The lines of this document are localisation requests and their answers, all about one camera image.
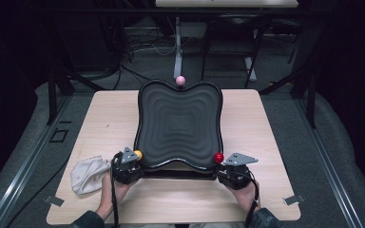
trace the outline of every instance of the light wood tabletop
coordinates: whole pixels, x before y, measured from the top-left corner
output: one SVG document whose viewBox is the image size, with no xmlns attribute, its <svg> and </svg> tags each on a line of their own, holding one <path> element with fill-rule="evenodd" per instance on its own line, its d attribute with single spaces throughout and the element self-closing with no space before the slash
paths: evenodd
<svg viewBox="0 0 365 228">
<path fill-rule="evenodd" d="M 296 8 L 297 0 L 156 0 L 157 7 L 170 8 Z"/>
<path fill-rule="evenodd" d="M 251 89 L 223 90 L 221 135 L 225 158 L 239 152 L 259 159 L 247 164 L 260 184 L 261 205 L 281 220 L 300 217 L 294 195 L 259 94 Z M 138 91 L 99 91 L 90 104 L 78 139 L 51 205 L 49 224 L 70 224 L 95 210 L 101 191 L 77 195 L 70 172 L 78 161 L 95 156 L 111 160 L 126 146 L 133 148 L 139 121 Z M 141 179 L 119 205 L 120 223 L 190 223 L 244 221 L 233 195 L 218 180 Z M 107 223 L 113 222 L 111 215 Z"/>
</svg>

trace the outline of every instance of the black tray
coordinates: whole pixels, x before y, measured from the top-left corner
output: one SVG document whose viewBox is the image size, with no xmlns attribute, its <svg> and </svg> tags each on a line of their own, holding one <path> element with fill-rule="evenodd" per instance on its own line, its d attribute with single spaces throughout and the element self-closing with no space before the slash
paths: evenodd
<svg viewBox="0 0 365 228">
<path fill-rule="evenodd" d="M 216 85 L 201 81 L 176 87 L 150 81 L 140 89 L 138 105 L 134 149 L 144 154 L 139 165 L 147 177 L 215 178 L 213 157 L 223 150 L 222 94 Z M 173 162 L 186 164 L 190 171 L 161 170 Z"/>
</svg>

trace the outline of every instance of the person's hand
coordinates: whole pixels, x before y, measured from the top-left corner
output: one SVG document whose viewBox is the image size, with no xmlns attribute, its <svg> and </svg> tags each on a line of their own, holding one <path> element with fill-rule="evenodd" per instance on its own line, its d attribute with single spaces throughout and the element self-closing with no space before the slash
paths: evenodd
<svg viewBox="0 0 365 228">
<path fill-rule="evenodd" d="M 227 187 L 228 190 L 235 196 L 236 201 L 239 203 L 239 206 L 245 212 L 249 212 L 251 205 L 253 204 L 254 198 L 256 196 L 256 186 L 253 182 L 250 182 L 245 188 L 241 188 L 239 190 L 234 190 L 233 188 Z M 255 208 L 254 212 L 258 211 L 261 208 L 260 206 L 260 196 L 258 198 L 258 205 Z"/>
<path fill-rule="evenodd" d="M 130 184 L 123 184 L 114 181 L 115 197 L 117 198 L 117 203 L 120 203 L 129 188 L 136 183 L 132 182 Z M 97 215 L 99 215 L 103 220 L 106 220 L 112 212 L 112 194 L 111 194 L 111 175 L 109 171 L 105 173 L 102 179 L 102 197 L 100 199 L 100 205 L 96 210 Z"/>
</svg>

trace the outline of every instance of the sleeve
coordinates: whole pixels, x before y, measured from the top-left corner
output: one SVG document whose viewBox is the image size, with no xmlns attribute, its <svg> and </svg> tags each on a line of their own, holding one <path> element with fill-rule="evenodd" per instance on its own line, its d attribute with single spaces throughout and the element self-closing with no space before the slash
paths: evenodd
<svg viewBox="0 0 365 228">
<path fill-rule="evenodd" d="M 105 222 L 95 212 L 86 211 L 78 219 L 74 220 L 72 224 L 70 224 L 69 226 L 69 228 L 89 228 L 89 227 L 104 228 Z"/>
<path fill-rule="evenodd" d="M 251 228 L 281 228 L 283 223 L 277 219 L 268 209 L 261 208 L 253 214 Z"/>
</svg>

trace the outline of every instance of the controller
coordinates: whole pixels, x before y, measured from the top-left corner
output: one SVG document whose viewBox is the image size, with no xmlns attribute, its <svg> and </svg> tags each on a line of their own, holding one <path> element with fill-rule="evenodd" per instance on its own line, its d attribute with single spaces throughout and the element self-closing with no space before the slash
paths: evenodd
<svg viewBox="0 0 365 228">
<path fill-rule="evenodd" d="M 129 184 L 144 176 L 144 170 L 137 162 L 142 158 L 142 152 L 132 151 L 128 147 L 117 153 L 111 160 L 111 178 L 123 184 Z"/>
<path fill-rule="evenodd" d="M 219 164 L 217 170 L 219 182 L 234 190 L 246 187 L 253 180 L 252 173 L 246 164 L 258 161 L 258 159 L 237 152 L 225 161 L 223 161 L 223 154 L 217 153 L 214 160 Z"/>
</svg>

